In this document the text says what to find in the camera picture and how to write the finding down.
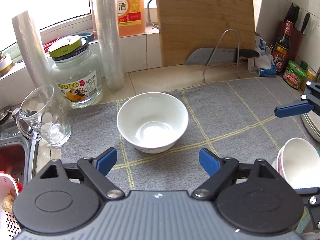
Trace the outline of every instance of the green lid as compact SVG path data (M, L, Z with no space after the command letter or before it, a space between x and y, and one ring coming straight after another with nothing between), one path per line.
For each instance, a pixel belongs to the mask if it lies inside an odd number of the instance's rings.
M301 63L300 63L300 67L303 69L303 70L306 70L307 69L307 67L308 67L308 64L305 62L305 61L301 61Z
M298 76L303 78L307 77L307 74L305 73L305 71L294 61L289 60L288 67Z
M79 35L67 36L54 42L48 49L51 57L61 57L73 52L82 45Z

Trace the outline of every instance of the cleaver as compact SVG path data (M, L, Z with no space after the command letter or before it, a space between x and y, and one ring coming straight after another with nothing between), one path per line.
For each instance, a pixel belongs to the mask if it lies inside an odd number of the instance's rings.
M185 65L203 65L205 66L209 60L209 57L214 51L213 48L200 48L191 53L187 58ZM237 62L237 53L238 49L217 49L213 55L209 65L214 63L223 63L223 62ZM239 57L251 58L259 57L259 53L253 49L240 49Z

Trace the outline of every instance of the plastic wrap roll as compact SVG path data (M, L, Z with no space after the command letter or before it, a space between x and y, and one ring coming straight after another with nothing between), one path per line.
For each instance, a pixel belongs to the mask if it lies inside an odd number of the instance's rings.
M92 0L92 2L108 88L120 89L124 86L124 74L119 47L116 0Z
M51 84L50 66L42 46L39 29L29 11L12 18L22 59L36 88Z

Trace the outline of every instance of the stack of plates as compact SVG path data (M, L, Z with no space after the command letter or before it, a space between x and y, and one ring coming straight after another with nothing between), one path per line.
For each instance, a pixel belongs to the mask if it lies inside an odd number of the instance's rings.
M312 137L320 142L320 116L310 111L301 115L302 121Z

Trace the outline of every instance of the potted plant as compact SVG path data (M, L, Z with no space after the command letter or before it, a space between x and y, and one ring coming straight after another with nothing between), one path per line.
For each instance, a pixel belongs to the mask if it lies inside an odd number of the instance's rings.
M10 54L4 54L3 50L0 50L0 76L8 73L13 67L13 62L11 60Z

